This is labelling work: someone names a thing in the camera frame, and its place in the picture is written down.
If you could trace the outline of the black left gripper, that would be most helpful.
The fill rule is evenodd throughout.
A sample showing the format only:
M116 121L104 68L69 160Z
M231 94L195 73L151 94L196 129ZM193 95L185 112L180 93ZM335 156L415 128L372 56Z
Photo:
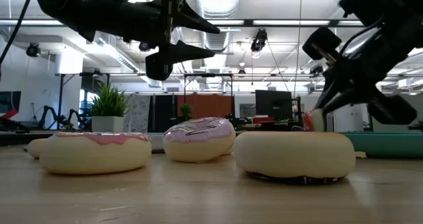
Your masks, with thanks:
M213 57L211 50L178 41L170 44L172 16L174 25L219 34L220 29L197 14L186 0L154 0L130 3L121 0L95 0L98 17L95 28L124 40L136 40L149 48L160 47L157 53L145 58L145 74L148 78L165 81L173 71L173 65L195 59Z

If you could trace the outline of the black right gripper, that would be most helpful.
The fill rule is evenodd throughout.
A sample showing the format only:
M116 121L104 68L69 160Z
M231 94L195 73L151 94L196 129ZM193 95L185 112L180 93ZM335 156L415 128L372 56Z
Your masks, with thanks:
M361 34L376 32L348 53L349 44ZM323 116L347 104L367 104L368 113L381 124L409 125L417 118L416 109L398 94L384 95L375 86L386 78L396 64L404 61L415 48L422 47L422 17L409 15L394 22L381 22L351 37L339 52L341 39L330 29L320 27L303 45L314 60L325 59L325 85L315 109Z

